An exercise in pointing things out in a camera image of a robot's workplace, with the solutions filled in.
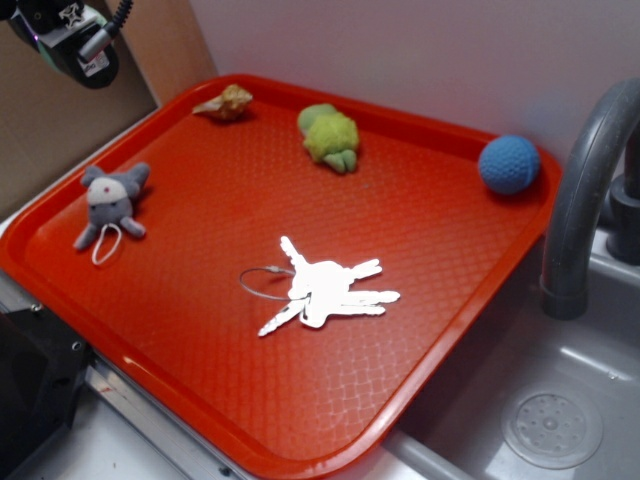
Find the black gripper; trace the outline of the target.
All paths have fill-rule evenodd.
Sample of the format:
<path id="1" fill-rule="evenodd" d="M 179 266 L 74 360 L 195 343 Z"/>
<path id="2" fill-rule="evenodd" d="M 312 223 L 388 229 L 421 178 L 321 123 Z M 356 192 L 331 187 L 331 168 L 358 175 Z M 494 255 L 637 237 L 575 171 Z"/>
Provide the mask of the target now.
<path id="1" fill-rule="evenodd" d="M 6 0 L 1 19 L 52 69 L 86 88 L 106 88 L 119 72 L 120 9 L 106 19 L 81 0 Z"/>

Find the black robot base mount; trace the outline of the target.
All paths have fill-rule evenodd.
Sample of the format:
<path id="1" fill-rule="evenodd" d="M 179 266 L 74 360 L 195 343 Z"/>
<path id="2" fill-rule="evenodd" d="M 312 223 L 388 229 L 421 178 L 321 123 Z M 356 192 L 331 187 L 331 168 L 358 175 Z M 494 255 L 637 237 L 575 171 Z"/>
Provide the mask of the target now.
<path id="1" fill-rule="evenodd" d="M 70 430 L 84 384 L 86 341 L 42 308 L 1 315 L 1 477 Z"/>

